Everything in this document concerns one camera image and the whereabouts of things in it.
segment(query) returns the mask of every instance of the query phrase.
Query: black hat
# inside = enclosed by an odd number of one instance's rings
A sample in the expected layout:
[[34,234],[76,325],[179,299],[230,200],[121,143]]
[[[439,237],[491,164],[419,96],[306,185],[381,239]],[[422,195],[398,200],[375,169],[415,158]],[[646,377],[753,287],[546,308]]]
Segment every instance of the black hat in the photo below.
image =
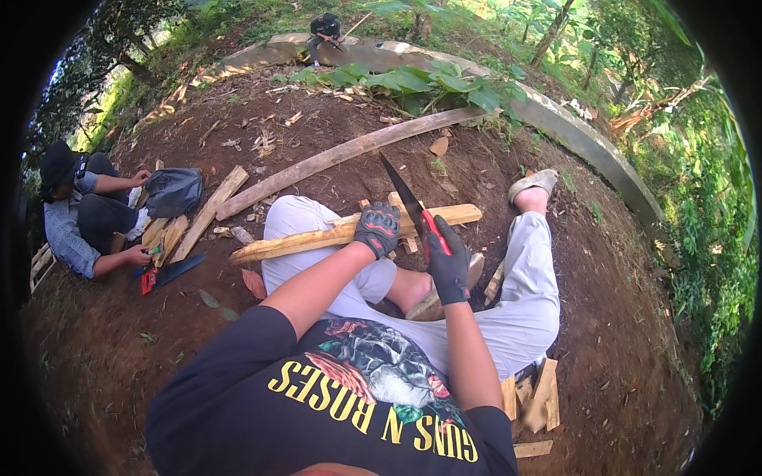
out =
[[46,196],[60,184],[74,178],[77,159],[66,141],[59,140],[51,144],[40,162],[40,192]]

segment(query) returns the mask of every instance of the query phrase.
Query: concrete wall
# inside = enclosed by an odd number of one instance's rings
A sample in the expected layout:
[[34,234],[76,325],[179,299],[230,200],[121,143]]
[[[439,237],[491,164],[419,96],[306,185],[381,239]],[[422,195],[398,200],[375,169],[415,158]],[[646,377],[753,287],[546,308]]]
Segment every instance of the concrete wall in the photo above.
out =
[[[210,83],[227,76],[295,61],[299,57],[299,51],[306,48],[309,38],[310,35],[306,33],[275,35],[264,44],[250,46],[228,56],[217,65],[201,72],[189,81],[188,85],[178,88],[172,96],[163,100],[138,123],[136,129],[168,114],[174,114],[176,107],[196,94],[197,87],[203,82]],[[377,42],[347,37],[341,48],[344,52],[323,43],[318,49],[318,61],[335,66],[357,62],[365,65],[371,72],[381,73],[400,65],[412,65],[425,71],[434,71],[431,61],[436,59],[457,63],[466,75],[486,76],[490,73],[489,69],[467,59],[424,50],[398,41]],[[527,93],[527,100],[514,101],[512,104],[521,121],[541,129],[547,136],[557,140],[570,152],[593,166],[622,194],[624,202],[637,215],[649,237],[667,244],[668,237],[659,226],[659,223],[664,221],[664,213],[621,152],[595,129],[548,97],[526,85],[521,87]],[[663,255],[672,266],[677,265],[677,256],[671,247],[667,246]]]

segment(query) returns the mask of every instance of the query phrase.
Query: graphic t-shirt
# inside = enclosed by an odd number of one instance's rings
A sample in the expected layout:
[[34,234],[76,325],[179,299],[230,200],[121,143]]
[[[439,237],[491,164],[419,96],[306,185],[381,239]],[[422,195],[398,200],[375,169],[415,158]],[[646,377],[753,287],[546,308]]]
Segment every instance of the graphic t-shirt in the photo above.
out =
[[461,411],[420,347],[363,319],[297,342],[251,308],[154,397],[146,442],[162,476],[292,474],[322,462],[377,474],[517,474],[511,421]]

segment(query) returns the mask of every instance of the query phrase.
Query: white pants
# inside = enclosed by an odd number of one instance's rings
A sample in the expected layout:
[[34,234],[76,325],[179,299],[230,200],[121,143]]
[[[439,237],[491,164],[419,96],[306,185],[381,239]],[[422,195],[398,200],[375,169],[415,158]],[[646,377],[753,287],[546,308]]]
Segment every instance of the white pants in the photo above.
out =
[[[264,239],[328,230],[333,225],[326,225],[325,221],[336,218],[338,215],[307,197],[282,196],[267,214]],[[267,293],[338,249],[338,246],[319,248],[263,260]],[[341,291],[323,318],[361,318],[386,324],[415,342],[434,367],[449,375],[444,320],[416,322],[392,318],[366,303],[381,301],[392,287],[396,273],[397,266],[386,258],[369,264]],[[516,217],[508,234],[500,301],[493,309],[475,313],[501,380],[548,350],[558,336],[559,313],[550,228],[539,213],[527,212]]]

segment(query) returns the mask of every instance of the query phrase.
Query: man sitting on concrete wall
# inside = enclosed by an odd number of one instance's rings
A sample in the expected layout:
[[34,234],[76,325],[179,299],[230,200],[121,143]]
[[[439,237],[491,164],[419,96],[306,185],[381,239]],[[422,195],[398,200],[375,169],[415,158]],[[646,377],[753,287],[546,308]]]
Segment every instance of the man sitting on concrete wall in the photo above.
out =
[[[124,264],[145,266],[151,257],[138,244],[115,252],[112,242],[132,241],[143,234],[148,211],[135,210],[139,189],[150,172],[119,177],[103,152],[89,157],[84,174],[80,161],[65,141],[53,143],[40,164],[40,196],[45,201],[45,236],[50,250],[75,273],[88,279],[103,276]],[[127,191],[132,190],[128,200]]]
[[324,13],[313,18],[309,23],[309,27],[315,37],[307,43],[307,49],[312,57],[312,64],[320,66],[318,62],[318,45],[323,41],[335,44],[344,41],[344,37],[341,35],[341,23],[336,15]]

